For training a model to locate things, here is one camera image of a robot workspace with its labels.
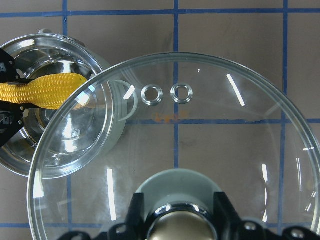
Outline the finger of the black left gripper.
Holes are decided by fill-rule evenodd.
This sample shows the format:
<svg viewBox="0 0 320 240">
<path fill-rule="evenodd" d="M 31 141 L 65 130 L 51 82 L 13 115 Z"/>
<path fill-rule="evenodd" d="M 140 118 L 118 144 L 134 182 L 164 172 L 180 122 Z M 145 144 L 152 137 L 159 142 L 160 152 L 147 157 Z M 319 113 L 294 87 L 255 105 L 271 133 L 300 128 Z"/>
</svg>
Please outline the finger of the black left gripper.
<svg viewBox="0 0 320 240">
<path fill-rule="evenodd" d="M 23 113 L 34 108 L 32 103 L 0 102 L 0 147 L 3 147 L 24 126 Z"/>
<path fill-rule="evenodd" d="M 15 67 L 14 58 L 2 48 L 0 49 L 0 83 L 9 85 L 25 85 L 32 80 L 21 78 Z"/>
</svg>

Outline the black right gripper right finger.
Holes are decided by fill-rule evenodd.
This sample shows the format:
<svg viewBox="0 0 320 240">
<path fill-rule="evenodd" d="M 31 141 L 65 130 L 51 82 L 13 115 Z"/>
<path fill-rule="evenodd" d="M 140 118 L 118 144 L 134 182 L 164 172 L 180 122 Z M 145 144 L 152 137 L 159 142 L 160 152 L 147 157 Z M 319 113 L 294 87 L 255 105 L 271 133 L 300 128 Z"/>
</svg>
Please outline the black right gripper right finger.
<svg viewBox="0 0 320 240">
<path fill-rule="evenodd" d="M 213 194 L 212 223 L 219 240 L 265 240 L 264 228 L 252 220 L 242 220 L 224 192 Z"/>
</svg>

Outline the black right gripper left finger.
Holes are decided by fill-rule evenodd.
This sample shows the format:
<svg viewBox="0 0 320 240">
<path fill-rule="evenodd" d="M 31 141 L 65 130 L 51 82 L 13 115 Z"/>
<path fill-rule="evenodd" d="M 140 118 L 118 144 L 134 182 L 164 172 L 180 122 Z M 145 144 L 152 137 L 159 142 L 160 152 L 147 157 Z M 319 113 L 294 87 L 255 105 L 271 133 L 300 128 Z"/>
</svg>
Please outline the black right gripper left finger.
<svg viewBox="0 0 320 240">
<path fill-rule="evenodd" d="M 144 193 L 134 193 L 124 222 L 109 229 L 108 239 L 148 240 L 155 221 L 155 207 L 148 200 Z"/>
</svg>

